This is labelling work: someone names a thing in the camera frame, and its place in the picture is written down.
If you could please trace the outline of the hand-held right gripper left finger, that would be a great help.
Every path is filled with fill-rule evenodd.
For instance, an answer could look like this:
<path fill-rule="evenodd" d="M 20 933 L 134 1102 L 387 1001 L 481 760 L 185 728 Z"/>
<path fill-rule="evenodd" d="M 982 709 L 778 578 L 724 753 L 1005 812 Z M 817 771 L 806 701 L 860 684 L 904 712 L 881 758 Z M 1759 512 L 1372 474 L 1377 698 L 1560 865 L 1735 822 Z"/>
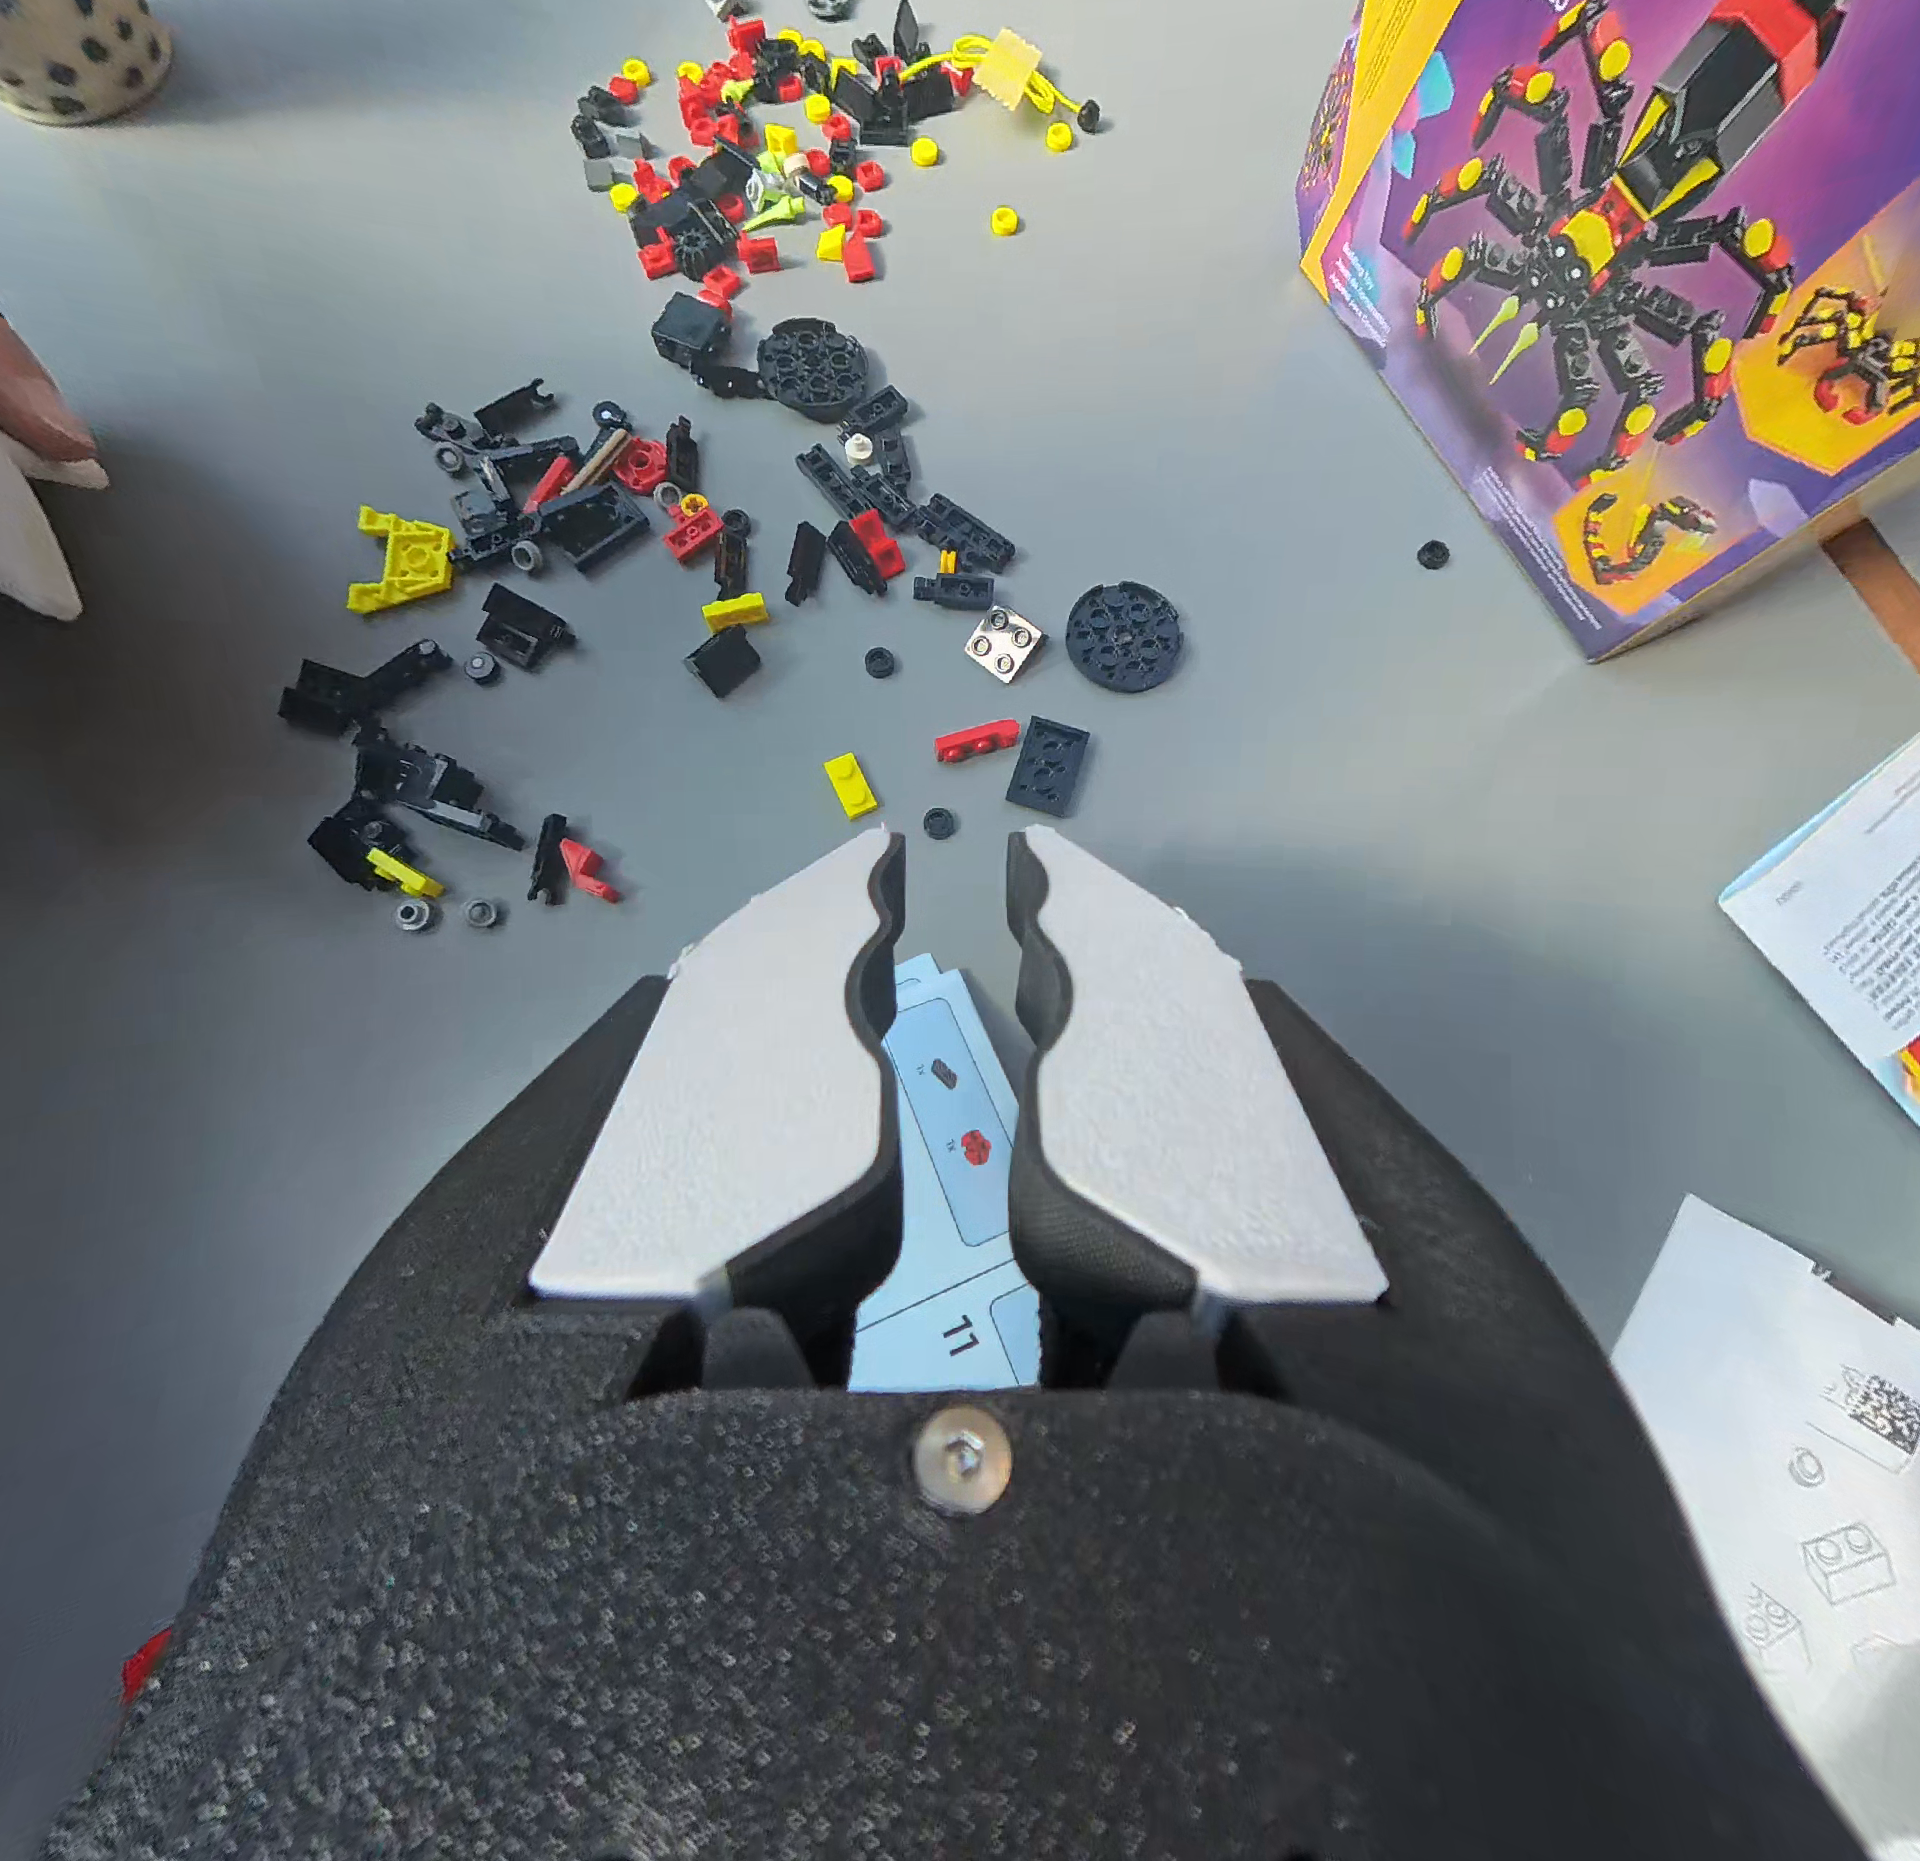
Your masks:
<path fill-rule="evenodd" d="M 854 1309 L 901 1243 L 908 845 L 851 837 L 673 963 L 529 1270 L 540 1301 Z"/>

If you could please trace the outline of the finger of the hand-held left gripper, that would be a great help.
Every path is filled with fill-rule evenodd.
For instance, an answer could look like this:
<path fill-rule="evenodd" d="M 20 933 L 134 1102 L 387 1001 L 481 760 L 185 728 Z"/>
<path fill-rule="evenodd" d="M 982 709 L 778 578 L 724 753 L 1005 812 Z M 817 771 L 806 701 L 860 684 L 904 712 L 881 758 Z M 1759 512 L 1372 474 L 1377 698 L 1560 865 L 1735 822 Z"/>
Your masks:
<path fill-rule="evenodd" d="M 50 461 L 24 442 L 3 442 L 3 598 L 45 622 L 72 624 L 85 601 L 35 484 L 105 491 L 109 474 L 96 458 Z"/>

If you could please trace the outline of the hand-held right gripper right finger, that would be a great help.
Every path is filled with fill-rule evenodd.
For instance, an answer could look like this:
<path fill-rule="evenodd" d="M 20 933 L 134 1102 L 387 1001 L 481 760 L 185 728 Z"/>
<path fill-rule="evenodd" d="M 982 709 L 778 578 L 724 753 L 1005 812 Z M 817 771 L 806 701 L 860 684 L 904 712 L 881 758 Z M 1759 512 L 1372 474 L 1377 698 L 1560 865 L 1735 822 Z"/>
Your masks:
<path fill-rule="evenodd" d="M 1044 822 L 1007 840 L 1005 897 L 1031 1039 L 1011 1240 L 1060 1324 L 1377 1302 L 1382 1261 L 1241 963 Z"/>

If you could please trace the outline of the pile of small toy bricks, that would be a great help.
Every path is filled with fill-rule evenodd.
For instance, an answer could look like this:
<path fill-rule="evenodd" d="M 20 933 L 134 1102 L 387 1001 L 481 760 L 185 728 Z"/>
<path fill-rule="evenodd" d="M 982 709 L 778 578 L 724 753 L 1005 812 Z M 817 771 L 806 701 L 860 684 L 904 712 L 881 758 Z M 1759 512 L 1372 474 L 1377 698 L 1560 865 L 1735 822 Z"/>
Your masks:
<path fill-rule="evenodd" d="M 755 0 L 703 0 L 703 11 L 724 33 L 724 51 L 683 60 L 673 73 L 687 153 L 660 155 L 637 122 L 654 85 L 639 55 L 588 85 L 568 127 L 588 190 L 633 234 L 644 282 L 671 285 L 648 331 L 658 359 L 714 399 L 783 410 L 759 392 L 755 370 L 756 341 L 773 325 L 750 355 L 732 343 L 737 297 L 783 270 L 778 227 L 817 234 L 817 259 L 847 285 L 876 282 L 873 246 L 887 232 L 876 210 L 876 195 L 887 187 L 881 150 L 935 170 L 943 153 L 927 125 L 974 94 L 1007 113 L 1031 111 L 1052 153 L 1103 125 L 1098 101 L 1070 97 L 1049 78 L 1044 51 L 1012 29 L 939 43 L 915 7 L 898 0 L 887 33 L 857 35 L 836 51 L 817 29 L 773 29 Z M 471 484 L 451 495 L 456 525 L 358 512 L 358 534 L 376 547 L 381 564 L 376 578 L 350 587 L 350 611 L 373 617 L 410 608 L 482 571 L 510 568 L 532 579 L 562 560 L 591 574 L 658 540 L 675 568 L 712 583 L 703 638 L 687 672 L 708 697 L 732 697 L 759 672 L 750 627 L 770 622 L 768 596 L 755 587 L 750 512 L 714 502 L 689 416 L 648 430 L 633 410 L 600 399 L 585 440 L 537 440 L 529 428 L 553 410 L 558 395 L 542 379 L 471 416 L 424 406 L 413 435 L 443 474 Z M 831 521 L 797 521 L 783 564 L 786 605 L 817 598 L 830 568 L 865 598 L 884 598 L 908 574 L 904 540 L 932 554 L 932 574 L 910 579 L 914 601 L 974 622 L 1005 605 L 997 579 L 1019 549 L 950 495 L 914 493 L 904 440 L 910 416 L 914 404 L 868 374 L 865 399 L 843 422 L 820 425 L 831 442 L 811 442 L 797 456 L 804 484 Z M 358 673 L 313 657 L 298 665 L 278 698 L 278 716 L 352 744 L 350 794 L 314 822 L 310 847 L 350 889 L 393 900 L 393 922 L 404 937 L 430 933 L 445 897 L 445 885 L 417 865 L 404 820 L 529 856 L 532 904 L 553 906 L 570 893 L 613 904 L 600 856 L 570 818 L 548 815 L 528 840 L 486 807 L 482 784 L 451 754 L 388 731 L 397 706 L 451 672 L 456 657 L 428 637 Z"/>

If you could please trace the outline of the grey desk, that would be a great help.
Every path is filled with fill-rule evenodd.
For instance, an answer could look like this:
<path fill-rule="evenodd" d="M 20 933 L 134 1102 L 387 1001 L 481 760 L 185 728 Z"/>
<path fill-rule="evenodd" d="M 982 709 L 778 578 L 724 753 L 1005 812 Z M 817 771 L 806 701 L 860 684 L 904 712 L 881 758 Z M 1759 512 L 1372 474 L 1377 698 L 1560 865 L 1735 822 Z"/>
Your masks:
<path fill-rule="evenodd" d="M 755 0 L 797 25 L 797 0 Z M 857 0 L 884 29 L 898 0 Z M 1157 697 L 1057 651 L 1015 712 L 1091 733 L 1071 832 L 1283 986 L 1523 1225 L 1613 1340 L 1687 1195 L 1918 1316 L 1918 1135 L 1718 893 L 1918 733 L 1918 673 L 1811 554 L 1582 665 L 1298 276 L 1292 174 L 1356 0 L 910 0 L 1011 25 L 1103 131 L 968 104 L 896 170 L 879 282 L 786 234 L 741 331 L 817 311 L 920 404 L 927 488 L 1019 542 L 1049 632 L 1137 578 Z M 346 747 L 291 733 L 350 617 L 363 506 L 445 515 L 410 422 L 546 379 L 580 428 L 689 411 L 783 574 L 811 430 L 651 347 L 660 286 L 582 185 L 572 101 L 721 39 L 703 0 L 152 0 L 159 101 L 3 119 L 3 311 L 92 428 L 48 515 L 85 616 L 3 616 L 3 1859 L 35 1859 L 180 1607 L 278 1383 L 363 1257 L 612 1001 L 847 837 L 854 753 L 910 837 L 908 953 L 968 973 L 1011 1077 L 1005 773 L 954 617 L 838 574 L 717 701 L 703 587 L 658 547 L 562 571 L 580 650 L 404 733 L 529 830 L 582 820 L 622 900 L 401 937 L 306 847 Z M 1418 568 L 1443 540 L 1443 571 Z"/>

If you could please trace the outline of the person's left hand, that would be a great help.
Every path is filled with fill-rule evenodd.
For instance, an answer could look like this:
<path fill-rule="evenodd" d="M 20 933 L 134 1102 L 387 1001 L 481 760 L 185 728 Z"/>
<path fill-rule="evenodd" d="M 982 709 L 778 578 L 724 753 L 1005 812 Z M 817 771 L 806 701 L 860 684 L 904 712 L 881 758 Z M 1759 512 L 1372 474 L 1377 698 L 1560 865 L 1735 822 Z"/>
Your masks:
<path fill-rule="evenodd" d="M 96 440 L 3 318 L 3 437 L 48 466 L 92 461 Z"/>

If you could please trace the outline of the blue instruction booklet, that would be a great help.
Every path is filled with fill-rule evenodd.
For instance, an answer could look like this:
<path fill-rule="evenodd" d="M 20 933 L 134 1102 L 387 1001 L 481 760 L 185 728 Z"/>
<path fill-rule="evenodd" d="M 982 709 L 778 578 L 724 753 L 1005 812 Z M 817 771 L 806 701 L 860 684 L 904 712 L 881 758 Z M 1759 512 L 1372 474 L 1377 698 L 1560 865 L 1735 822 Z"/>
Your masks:
<path fill-rule="evenodd" d="M 1007 1232 L 1019 1124 L 968 982 L 920 953 L 896 971 L 901 1251 L 857 1309 L 851 1392 L 1015 1392 L 1037 1382 L 1037 1297 Z"/>

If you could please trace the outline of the black rectangular plate brick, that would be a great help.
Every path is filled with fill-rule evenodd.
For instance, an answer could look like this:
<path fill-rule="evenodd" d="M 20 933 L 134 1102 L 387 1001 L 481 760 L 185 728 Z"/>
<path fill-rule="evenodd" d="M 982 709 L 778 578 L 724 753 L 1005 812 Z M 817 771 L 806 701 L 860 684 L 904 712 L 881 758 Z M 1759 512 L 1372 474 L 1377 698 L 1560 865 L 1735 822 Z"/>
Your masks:
<path fill-rule="evenodd" d="M 1021 731 L 1019 758 L 1005 797 L 1048 820 L 1071 818 L 1087 753 L 1087 731 L 1035 713 Z"/>

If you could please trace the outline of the round black plate brick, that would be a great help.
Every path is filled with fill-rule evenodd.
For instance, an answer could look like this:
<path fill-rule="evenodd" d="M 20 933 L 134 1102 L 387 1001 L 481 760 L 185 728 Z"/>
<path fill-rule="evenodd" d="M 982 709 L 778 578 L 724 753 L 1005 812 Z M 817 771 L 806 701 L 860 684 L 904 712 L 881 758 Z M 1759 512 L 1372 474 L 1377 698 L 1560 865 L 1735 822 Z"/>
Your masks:
<path fill-rule="evenodd" d="M 868 355 L 825 318 L 790 318 L 756 341 L 756 387 L 817 425 L 843 422 L 868 391 Z"/>
<path fill-rule="evenodd" d="M 1166 685 L 1184 655 L 1177 608 L 1141 579 L 1091 587 L 1075 598 L 1064 650 L 1087 684 L 1117 697 Z"/>

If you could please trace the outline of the spotted ceramic mug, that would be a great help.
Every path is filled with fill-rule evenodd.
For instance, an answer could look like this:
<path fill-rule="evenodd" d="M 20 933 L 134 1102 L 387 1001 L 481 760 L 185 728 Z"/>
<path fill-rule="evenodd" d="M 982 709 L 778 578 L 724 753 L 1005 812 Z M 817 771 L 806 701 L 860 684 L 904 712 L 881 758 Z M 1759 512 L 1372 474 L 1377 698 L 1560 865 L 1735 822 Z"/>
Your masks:
<path fill-rule="evenodd" d="M 142 105 L 167 80 L 174 42 L 148 0 L 3 0 L 3 111 L 77 127 Z"/>

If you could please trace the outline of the white text leaflet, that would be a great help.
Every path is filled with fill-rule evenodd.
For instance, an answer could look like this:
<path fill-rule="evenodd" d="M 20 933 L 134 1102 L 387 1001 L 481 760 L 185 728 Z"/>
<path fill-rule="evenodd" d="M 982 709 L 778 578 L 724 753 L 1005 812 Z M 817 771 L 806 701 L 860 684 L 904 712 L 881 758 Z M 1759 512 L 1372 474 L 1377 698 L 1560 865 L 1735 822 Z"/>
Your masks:
<path fill-rule="evenodd" d="M 1743 869 L 1718 906 L 1918 1124 L 1918 739 Z"/>

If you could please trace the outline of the white sheet with brick drawings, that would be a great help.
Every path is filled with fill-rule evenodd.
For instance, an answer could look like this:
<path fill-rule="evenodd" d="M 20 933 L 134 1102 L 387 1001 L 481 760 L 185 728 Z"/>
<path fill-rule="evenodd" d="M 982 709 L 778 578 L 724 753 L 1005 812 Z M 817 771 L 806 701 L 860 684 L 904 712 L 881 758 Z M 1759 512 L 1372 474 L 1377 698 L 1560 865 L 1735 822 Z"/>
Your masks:
<path fill-rule="evenodd" d="M 1613 1344 L 1740 1654 L 1872 1859 L 1918 1859 L 1918 1324 L 1687 1196 Z"/>

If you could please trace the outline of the purple yellow toy brick box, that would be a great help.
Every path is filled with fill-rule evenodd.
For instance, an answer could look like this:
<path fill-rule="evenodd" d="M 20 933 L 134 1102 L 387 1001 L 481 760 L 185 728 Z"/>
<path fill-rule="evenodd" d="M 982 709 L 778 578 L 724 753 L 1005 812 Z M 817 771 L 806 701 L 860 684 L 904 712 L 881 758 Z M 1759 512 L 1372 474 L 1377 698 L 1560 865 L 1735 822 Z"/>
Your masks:
<path fill-rule="evenodd" d="M 1592 665 L 1918 479 L 1918 0 L 1361 0 L 1298 215 Z"/>

